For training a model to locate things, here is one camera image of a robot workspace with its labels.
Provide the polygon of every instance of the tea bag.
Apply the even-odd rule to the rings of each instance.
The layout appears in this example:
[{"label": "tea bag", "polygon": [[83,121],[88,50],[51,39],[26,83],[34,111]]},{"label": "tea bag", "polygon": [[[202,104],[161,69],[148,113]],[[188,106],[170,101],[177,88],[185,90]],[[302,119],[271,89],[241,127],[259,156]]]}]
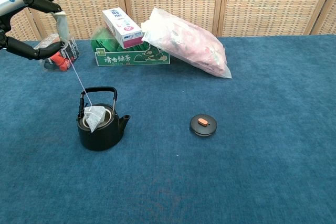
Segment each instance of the tea bag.
[{"label": "tea bag", "polygon": [[100,123],[104,121],[105,108],[103,106],[89,106],[84,108],[84,119],[94,132]]}]

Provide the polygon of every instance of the small round lid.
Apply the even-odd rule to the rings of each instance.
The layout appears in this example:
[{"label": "small round lid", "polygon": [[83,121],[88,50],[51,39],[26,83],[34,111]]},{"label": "small round lid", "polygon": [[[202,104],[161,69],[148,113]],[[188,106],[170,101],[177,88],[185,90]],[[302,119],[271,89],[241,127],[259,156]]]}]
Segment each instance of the small round lid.
[{"label": "small round lid", "polygon": [[191,119],[190,127],[199,136],[210,136],[216,131],[217,122],[212,116],[199,114]]}]

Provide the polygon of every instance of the table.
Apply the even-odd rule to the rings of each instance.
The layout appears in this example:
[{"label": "table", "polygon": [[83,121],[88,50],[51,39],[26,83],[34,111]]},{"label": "table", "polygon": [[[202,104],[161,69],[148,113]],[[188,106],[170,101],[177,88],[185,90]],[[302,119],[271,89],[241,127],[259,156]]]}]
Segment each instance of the table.
[{"label": "table", "polygon": [[[115,147],[79,142],[73,70],[0,52],[0,223],[335,223],[336,36],[220,38],[233,78],[180,60],[97,67],[130,114]],[[111,94],[91,94],[111,103]],[[216,133],[189,129],[199,113]]]}]

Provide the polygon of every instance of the tea bag string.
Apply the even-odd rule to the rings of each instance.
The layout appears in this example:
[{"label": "tea bag string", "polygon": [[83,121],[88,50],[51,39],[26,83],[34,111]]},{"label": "tea bag string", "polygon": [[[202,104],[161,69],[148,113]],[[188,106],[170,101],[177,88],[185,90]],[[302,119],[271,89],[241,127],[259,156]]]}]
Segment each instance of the tea bag string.
[{"label": "tea bag string", "polygon": [[89,102],[90,102],[90,105],[91,105],[91,107],[92,107],[92,102],[91,102],[91,100],[90,100],[90,98],[89,98],[89,96],[88,96],[88,94],[87,94],[87,92],[86,92],[86,90],[85,90],[85,88],[84,88],[84,86],[83,86],[82,81],[81,81],[80,78],[79,78],[79,75],[78,75],[78,73],[77,73],[77,71],[76,71],[76,69],[75,69],[75,67],[74,67],[74,64],[72,64],[72,61],[71,61],[71,59],[70,59],[70,57],[69,57],[67,51],[64,50],[64,52],[65,52],[65,54],[67,55],[67,57],[68,57],[68,59],[69,59],[69,61],[70,61],[70,64],[71,64],[73,70],[75,71],[75,74],[76,74],[76,76],[77,76],[77,78],[78,78],[78,80],[79,80],[79,83],[80,83],[80,85],[82,86],[82,88],[83,88],[83,90],[84,90],[84,92],[85,92],[85,94],[86,94],[86,97],[88,98],[88,100],[89,100]]}]

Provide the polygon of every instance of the robotic hand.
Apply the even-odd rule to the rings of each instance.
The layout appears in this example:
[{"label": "robotic hand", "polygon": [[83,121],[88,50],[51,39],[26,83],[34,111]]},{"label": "robotic hand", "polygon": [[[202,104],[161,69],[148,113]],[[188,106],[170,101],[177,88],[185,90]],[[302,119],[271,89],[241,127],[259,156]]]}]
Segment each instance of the robotic hand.
[{"label": "robotic hand", "polygon": [[[34,49],[33,47],[15,39],[7,37],[10,31],[10,19],[25,7],[30,7],[44,13],[52,13],[57,22],[60,42],[55,42],[46,48]],[[29,60],[45,59],[54,55],[68,40],[69,28],[65,13],[53,0],[0,0],[0,49],[6,48],[8,52],[25,57]]]}]

